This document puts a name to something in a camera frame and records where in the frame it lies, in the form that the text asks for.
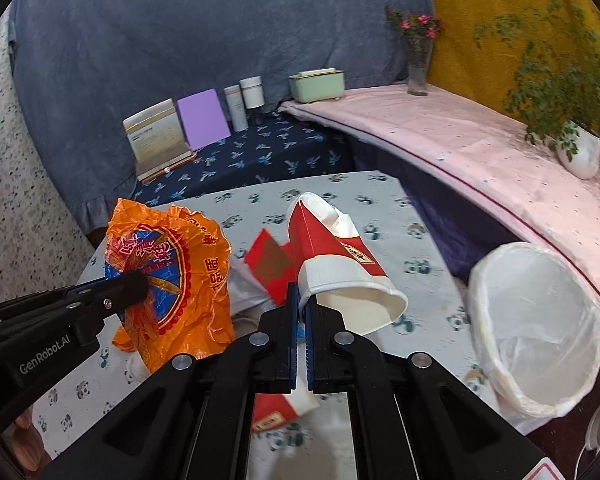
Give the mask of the person's left hand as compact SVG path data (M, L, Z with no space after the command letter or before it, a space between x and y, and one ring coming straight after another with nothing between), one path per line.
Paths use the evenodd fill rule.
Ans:
M42 437L32 422L32 408L28 408L14 422L12 452L26 473L27 479L38 479L52 461L44 448Z

